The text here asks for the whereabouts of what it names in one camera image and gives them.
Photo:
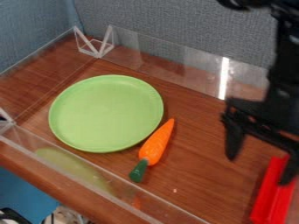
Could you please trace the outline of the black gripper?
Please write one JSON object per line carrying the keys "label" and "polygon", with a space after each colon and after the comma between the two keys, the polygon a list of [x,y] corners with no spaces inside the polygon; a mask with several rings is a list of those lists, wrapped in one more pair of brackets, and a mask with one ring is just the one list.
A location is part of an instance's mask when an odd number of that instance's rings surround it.
{"label": "black gripper", "polygon": [[234,160],[239,154],[245,135],[250,134],[288,152],[290,158],[280,179],[286,186],[299,171],[299,140],[284,136],[281,131],[299,136],[299,94],[273,90],[263,101],[230,97],[222,114],[226,127],[226,156]]}

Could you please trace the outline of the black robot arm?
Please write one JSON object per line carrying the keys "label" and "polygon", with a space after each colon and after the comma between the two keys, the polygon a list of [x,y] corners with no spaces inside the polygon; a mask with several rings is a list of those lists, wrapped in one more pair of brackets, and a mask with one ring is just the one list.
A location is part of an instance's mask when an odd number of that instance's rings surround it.
{"label": "black robot arm", "polygon": [[276,63],[267,74],[269,87],[262,101],[230,97],[222,122],[226,127],[226,156],[235,159],[245,138],[251,135],[289,153],[280,184],[299,174],[299,0],[217,0],[235,11],[270,9],[277,19]]}

